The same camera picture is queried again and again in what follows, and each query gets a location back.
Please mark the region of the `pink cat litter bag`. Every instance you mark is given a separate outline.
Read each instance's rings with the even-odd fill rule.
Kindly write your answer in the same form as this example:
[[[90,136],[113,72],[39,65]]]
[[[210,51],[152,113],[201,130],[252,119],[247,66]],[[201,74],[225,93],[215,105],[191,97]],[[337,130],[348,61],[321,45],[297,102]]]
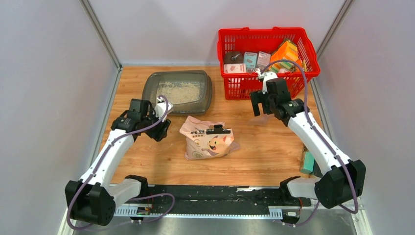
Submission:
[[[201,121],[195,117],[188,116],[179,132],[186,137],[186,151],[184,157],[187,160],[202,160],[219,158],[240,149],[240,145],[234,140],[234,133],[207,135],[206,130],[214,125],[224,122]]]

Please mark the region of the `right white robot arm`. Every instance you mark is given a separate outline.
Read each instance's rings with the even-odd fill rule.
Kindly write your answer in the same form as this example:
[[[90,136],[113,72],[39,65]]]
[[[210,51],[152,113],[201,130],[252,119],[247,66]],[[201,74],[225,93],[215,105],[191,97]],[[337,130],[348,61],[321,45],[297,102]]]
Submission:
[[[325,134],[313,118],[302,99],[292,99],[286,81],[282,78],[262,78],[262,90],[250,94],[254,115],[260,114],[262,106],[265,114],[272,114],[296,134],[313,155],[322,173],[321,178],[291,177],[280,183],[280,201],[291,205],[298,198],[319,201],[325,208],[336,206],[345,208],[345,203],[353,201],[359,209],[358,196],[361,195],[366,166],[361,160],[353,161],[343,153]]]

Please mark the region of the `black bag clip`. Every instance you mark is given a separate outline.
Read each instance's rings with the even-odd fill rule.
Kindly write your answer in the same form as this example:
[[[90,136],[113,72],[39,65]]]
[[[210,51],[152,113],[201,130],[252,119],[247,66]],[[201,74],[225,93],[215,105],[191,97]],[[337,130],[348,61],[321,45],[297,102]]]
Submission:
[[[223,125],[221,124],[214,125],[213,128],[206,130],[207,135],[219,135],[219,134],[230,134],[230,133],[231,133],[231,129],[223,128]]]

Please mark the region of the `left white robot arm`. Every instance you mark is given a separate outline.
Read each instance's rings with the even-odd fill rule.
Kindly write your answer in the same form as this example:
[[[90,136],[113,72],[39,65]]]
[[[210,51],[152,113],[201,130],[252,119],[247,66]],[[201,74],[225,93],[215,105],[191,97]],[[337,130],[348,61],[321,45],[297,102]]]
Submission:
[[[154,198],[144,177],[128,175],[113,187],[110,181],[142,133],[155,141],[167,136],[171,123],[167,115],[172,109],[164,95],[157,97],[155,106],[148,100],[132,99],[130,108],[113,121],[108,139],[92,165],[79,180],[68,181],[65,186],[66,222],[71,229],[88,231],[93,225],[105,227],[124,203],[132,200],[144,203]]]

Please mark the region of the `clear plastic scoop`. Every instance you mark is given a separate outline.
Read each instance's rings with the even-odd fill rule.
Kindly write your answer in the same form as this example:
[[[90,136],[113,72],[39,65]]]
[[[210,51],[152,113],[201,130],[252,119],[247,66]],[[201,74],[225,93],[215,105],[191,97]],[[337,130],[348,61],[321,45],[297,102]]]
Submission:
[[[264,126],[268,123],[269,117],[267,115],[257,116],[250,119],[247,124],[252,126]]]

